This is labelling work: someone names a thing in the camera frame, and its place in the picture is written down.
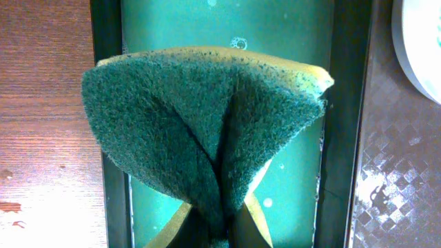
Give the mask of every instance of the wooden table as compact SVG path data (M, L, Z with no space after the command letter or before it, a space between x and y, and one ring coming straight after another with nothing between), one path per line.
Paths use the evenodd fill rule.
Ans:
M0 6L0 247L107 247L101 151L81 103L90 2Z

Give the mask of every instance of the teal surface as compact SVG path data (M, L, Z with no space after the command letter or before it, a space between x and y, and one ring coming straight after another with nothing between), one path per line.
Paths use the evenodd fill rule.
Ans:
M240 48L246 40L247 50L324 68L329 67L332 13L329 0L122 1L128 52L186 45L230 46L236 38ZM274 158L255 192L274 247L312 246L321 131L322 119L288 144ZM132 178L136 247L155 237L180 204Z

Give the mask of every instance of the white bowl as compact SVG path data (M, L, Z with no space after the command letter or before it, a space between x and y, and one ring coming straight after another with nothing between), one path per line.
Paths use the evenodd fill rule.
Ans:
M407 78L441 104L441 0L395 0L392 38Z

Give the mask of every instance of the checkered metal surface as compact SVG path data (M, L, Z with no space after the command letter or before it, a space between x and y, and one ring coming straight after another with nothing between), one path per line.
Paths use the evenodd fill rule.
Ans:
M374 1L350 247L441 247L441 107L407 80Z

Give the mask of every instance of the folded sponge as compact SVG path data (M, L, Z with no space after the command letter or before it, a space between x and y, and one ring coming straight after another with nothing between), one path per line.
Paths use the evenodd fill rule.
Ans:
M124 172L193 205L213 239L254 177L324 114L334 81L319 67L233 48L117 56L83 75L83 103Z

